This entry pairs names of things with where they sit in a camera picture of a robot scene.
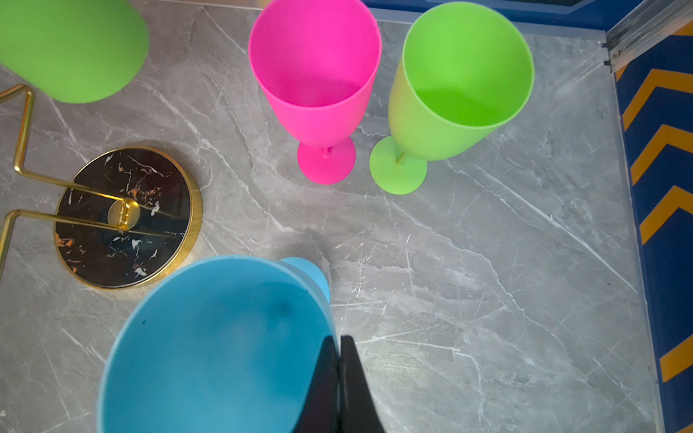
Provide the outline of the blue wine glass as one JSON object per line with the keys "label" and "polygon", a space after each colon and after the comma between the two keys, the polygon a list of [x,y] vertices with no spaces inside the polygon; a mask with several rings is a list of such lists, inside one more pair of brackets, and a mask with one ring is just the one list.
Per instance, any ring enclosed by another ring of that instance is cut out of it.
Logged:
{"label": "blue wine glass", "polygon": [[101,432],[290,432],[327,337],[314,263],[226,255],[153,289],[121,329],[97,405]]}

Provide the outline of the magenta wine glass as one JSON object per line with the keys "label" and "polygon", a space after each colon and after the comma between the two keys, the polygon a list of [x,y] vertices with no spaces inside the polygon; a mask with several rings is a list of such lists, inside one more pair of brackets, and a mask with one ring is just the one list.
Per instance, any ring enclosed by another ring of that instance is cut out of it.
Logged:
{"label": "magenta wine glass", "polygon": [[372,95],[383,51],[361,1],[270,2],[249,38],[251,69],[284,129],[299,142],[311,181],[336,184],[353,170],[351,135]]}

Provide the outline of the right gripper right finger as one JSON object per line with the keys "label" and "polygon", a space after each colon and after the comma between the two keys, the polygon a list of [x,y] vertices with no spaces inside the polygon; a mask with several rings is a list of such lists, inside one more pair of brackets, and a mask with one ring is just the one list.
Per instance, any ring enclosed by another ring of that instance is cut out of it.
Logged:
{"label": "right gripper right finger", "polygon": [[342,336],[340,344],[340,431],[385,433],[355,340],[351,336]]}

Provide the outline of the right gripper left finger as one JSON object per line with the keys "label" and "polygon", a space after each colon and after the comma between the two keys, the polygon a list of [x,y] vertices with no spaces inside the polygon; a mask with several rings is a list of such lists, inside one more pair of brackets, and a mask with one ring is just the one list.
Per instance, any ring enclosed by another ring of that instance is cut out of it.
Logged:
{"label": "right gripper left finger", "polygon": [[332,336],[323,340],[301,415],[293,433],[339,431],[339,354]]}

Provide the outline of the green wine glass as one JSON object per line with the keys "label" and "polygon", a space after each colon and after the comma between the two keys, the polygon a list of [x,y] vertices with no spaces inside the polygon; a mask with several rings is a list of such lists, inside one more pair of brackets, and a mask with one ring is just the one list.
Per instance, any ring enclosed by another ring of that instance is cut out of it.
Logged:
{"label": "green wine glass", "polygon": [[127,86],[149,32],[128,1],[4,1],[1,64],[52,99],[86,104]]}
{"label": "green wine glass", "polygon": [[464,153],[507,124],[532,95],[527,41],[495,10],[467,2],[437,5],[411,26],[388,103],[390,135],[369,158],[375,183],[416,191],[429,162]]}

